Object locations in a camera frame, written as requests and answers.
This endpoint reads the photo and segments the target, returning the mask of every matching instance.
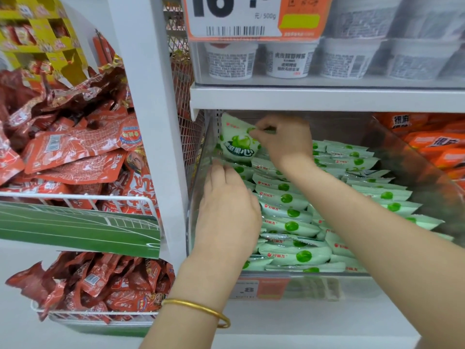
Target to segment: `hand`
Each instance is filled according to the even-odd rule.
[[[205,180],[192,255],[240,272],[257,244],[261,224],[257,197],[234,169],[214,161]]]
[[[285,175],[293,169],[296,160],[313,156],[310,125],[306,120],[273,114],[264,117],[255,126],[257,129],[250,131],[250,136],[268,150],[274,166]],[[269,127],[276,128],[276,134],[263,131]]]

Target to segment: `white plastic cup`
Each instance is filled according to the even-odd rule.
[[[205,43],[210,77],[229,81],[251,78],[258,47],[258,43],[248,41]]]
[[[382,39],[402,0],[337,0],[335,38]]]
[[[459,40],[465,31],[465,0],[410,0],[403,38]]]
[[[382,41],[380,39],[325,39],[320,75],[339,79],[362,78]]]
[[[465,79],[465,49],[462,47],[445,65],[441,76],[450,79]]]
[[[276,78],[302,78],[308,75],[319,39],[310,43],[267,43],[266,74]]]
[[[459,42],[394,39],[387,75],[396,79],[434,80],[459,48]]]

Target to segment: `white metal post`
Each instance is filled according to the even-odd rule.
[[[161,0],[108,0],[160,207],[169,261],[186,257],[188,193]]]

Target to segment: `gold bracelet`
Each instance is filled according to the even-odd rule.
[[[231,326],[231,321],[229,318],[224,316],[222,313],[216,312],[215,310],[209,309],[208,307],[205,307],[203,305],[196,304],[191,301],[185,301],[185,300],[164,299],[161,303],[161,306],[166,305],[166,304],[183,305],[183,306],[193,308],[195,310],[203,311],[209,315],[215,316],[216,318],[221,319],[225,322],[225,323],[218,324],[217,328],[229,328]]]

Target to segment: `forearm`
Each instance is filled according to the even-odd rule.
[[[286,176],[344,239],[415,328],[454,348],[465,322],[462,248],[395,215],[345,183],[296,159]],[[436,324],[448,335],[435,331]]]
[[[212,265],[193,254],[181,265],[169,298],[192,301],[222,312],[240,274],[240,268]],[[163,306],[140,349],[210,348],[218,319],[190,307]]]

